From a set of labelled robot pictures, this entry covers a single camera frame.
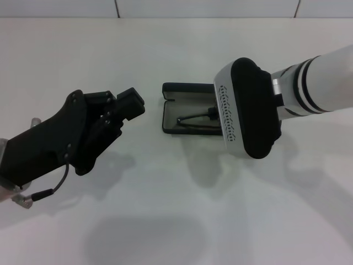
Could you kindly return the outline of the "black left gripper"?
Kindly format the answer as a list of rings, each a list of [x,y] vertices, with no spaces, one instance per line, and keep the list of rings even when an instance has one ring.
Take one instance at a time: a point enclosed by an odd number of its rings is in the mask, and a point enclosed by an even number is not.
[[[121,135],[123,103],[111,92],[68,95],[51,118],[10,139],[1,159],[1,178],[23,186],[61,166],[80,176]]]

